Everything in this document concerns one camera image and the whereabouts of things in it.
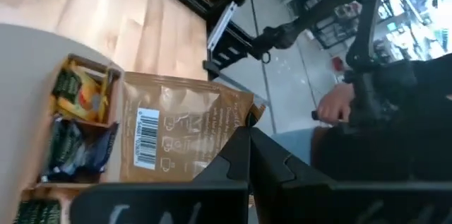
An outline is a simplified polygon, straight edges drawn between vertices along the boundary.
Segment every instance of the brown paper bag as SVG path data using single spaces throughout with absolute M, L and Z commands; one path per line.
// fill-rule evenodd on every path
M 123 91 L 122 182 L 192 180 L 265 108 L 251 93 L 185 78 L 128 72 Z

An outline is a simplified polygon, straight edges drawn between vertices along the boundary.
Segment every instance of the person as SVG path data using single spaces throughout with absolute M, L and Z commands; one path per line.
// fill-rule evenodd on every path
M 275 134 L 272 138 L 305 163 L 336 180 L 451 180 L 452 54 L 411 61 L 417 86 L 410 129 L 344 134 L 355 98 L 353 85 L 340 83 L 317 107 L 319 119 L 332 127 Z

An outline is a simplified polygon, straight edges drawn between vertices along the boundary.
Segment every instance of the yellow tea packet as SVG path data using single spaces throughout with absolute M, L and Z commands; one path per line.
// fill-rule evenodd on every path
M 57 105 L 59 109 L 89 122 L 96 122 L 101 103 L 100 85 L 70 61 L 66 80 L 61 88 Z
M 113 83 L 114 72 L 111 69 L 107 69 L 107 75 L 102 79 L 102 86 L 100 89 L 100 105 L 99 105 L 99 122 L 103 122 L 107 106 L 108 106 L 108 95 L 111 92 L 111 87 Z

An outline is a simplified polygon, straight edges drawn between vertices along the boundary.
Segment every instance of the barcode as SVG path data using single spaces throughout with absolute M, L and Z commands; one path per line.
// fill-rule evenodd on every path
M 155 170 L 157 157 L 158 110 L 138 108 L 136 114 L 134 164 Z

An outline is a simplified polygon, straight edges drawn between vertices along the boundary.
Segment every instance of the black metal frame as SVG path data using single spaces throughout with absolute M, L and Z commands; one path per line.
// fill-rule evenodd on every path
M 219 0 L 219 2 L 212 4 L 208 0 L 179 0 L 187 8 L 206 20 L 208 33 L 213 29 L 213 26 L 218 21 L 223 10 L 231 2 L 240 4 L 244 0 Z M 208 55 L 208 61 L 217 66 L 217 72 L 208 69 L 209 80 L 213 80 L 218 76 L 218 71 L 228 67 L 229 65 L 247 57 L 252 53 L 253 46 L 251 37 L 244 32 L 238 25 L 230 22 L 223 33 L 220 42 L 213 51 Z
M 252 188 L 260 223 L 451 222 L 450 182 L 344 182 L 327 175 L 259 129 L 238 127 L 191 182 L 101 183 L 71 202 L 69 218 L 245 224 Z

